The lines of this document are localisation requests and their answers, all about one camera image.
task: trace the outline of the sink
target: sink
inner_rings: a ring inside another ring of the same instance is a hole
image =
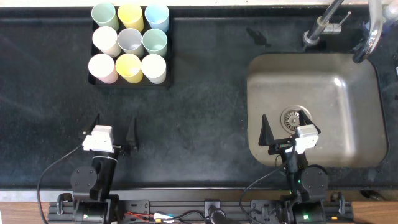
[[[248,73],[248,135],[253,156],[267,166],[275,157],[258,145],[265,114],[275,139],[289,137],[303,109],[321,129],[305,154],[310,164],[373,167],[387,154],[376,71],[352,54],[266,54]]]

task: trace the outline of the wooden table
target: wooden table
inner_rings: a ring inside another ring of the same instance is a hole
[[[47,214],[49,203],[43,202],[42,207]],[[398,223],[398,202],[353,202],[353,207],[358,222]],[[43,224],[36,202],[0,202],[0,212],[2,224]]]

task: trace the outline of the sink drain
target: sink drain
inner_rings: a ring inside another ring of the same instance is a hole
[[[282,127],[290,134],[294,134],[294,131],[300,126],[300,110],[304,110],[304,113],[312,120],[310,112],[305,107],[299,105],[286,108],[280,116]]]

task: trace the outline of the white wall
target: white wall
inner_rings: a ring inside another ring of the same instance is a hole
[[[107,0],[0,0],[0,7],[57,7],[94,6]],[[146,6],[154,2],[168,6],[255,6],[255,5],[320,5],[333,0],[108,0],[116,6],[124,2],[136,2]],[[393,0],[380,0],[388,4]],[[345,0],[343,4],[367,4],[367,0]]]

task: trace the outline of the faucet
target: faucet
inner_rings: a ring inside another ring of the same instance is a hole
[[[304,33],[303,42],[305,46],[317,45],[321,34],[339,34],[341,32],[341,24],[347,19],[351,12],[348,12],[347,16],[339,24],[329,24],[329,20],[343,1],[344,0],[334,0],[325,13],[318,17],[312,29]],[[361,63],[369,57],[380,39],[383,27],[381,1],[368,0],[368,4],[370,14],[369,35],[367,41],[363,42],[360,48],[355,51],[353,56],[353,61],[355,63]]]

